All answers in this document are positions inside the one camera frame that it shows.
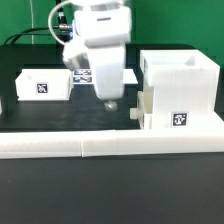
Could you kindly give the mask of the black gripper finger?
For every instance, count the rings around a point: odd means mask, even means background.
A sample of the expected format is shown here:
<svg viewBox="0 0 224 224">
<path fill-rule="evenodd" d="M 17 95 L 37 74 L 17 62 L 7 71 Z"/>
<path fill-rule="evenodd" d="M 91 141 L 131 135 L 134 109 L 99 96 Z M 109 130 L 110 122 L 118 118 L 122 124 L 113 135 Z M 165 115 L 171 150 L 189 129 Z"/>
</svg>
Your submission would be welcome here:
<svg viewBox="0 0 224 224">
<path fill-rule="evenodd" d="M 107 100 L 104 102 L 105 110 L 106 111 L 116 111 L 118 106 L 115 100 Z"/>
</svg>

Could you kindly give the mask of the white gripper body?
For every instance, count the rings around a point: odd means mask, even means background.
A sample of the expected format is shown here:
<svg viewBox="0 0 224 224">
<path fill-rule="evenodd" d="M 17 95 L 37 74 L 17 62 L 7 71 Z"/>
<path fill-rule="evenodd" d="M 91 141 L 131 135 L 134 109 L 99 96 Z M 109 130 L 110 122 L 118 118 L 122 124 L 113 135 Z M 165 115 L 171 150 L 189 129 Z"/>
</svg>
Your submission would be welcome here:
<svg viewBox="0 0 224 224">
<path fill-rule="evenodd" d="M 123 72 L 126 49 L 124 45 L 88 50 L 90 69 L 93 75 L 105 75 L 111 80 L 96 81 L 94 90 L 100 100 L 117 100 L 123 97 Z"/>
</svg>

